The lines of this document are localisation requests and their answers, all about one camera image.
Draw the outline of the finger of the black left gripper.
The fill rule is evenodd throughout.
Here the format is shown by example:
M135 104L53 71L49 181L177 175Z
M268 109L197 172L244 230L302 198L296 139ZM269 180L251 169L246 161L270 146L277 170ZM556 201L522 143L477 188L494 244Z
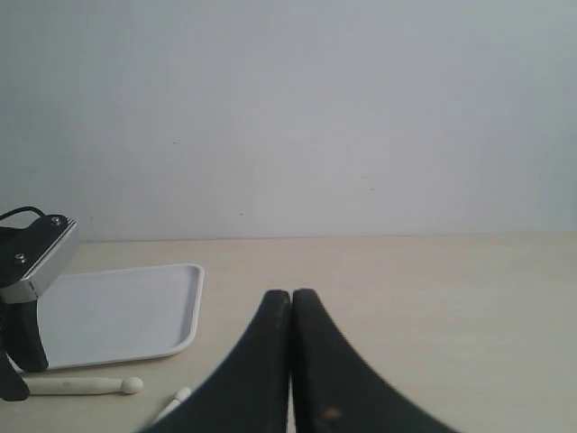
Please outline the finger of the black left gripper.
M13 359L24 372L43 372L49 366L41 341L37 308L38 300L14 307Z
M0 349L0 397L3 401L25 401L29 398L29 388L12 366L2 347Z

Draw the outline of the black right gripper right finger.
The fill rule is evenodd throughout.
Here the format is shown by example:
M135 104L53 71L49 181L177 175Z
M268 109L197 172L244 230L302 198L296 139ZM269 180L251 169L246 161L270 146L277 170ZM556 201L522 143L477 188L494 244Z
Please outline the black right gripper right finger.
M453 432L383 380L311 289L293 292L291 380L298 432Z

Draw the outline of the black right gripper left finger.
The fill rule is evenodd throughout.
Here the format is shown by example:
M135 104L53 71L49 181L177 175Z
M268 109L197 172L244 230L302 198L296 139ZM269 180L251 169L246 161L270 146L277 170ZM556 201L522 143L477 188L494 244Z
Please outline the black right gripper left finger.
M233 350L148 432L285 432L291 300L269 290Z

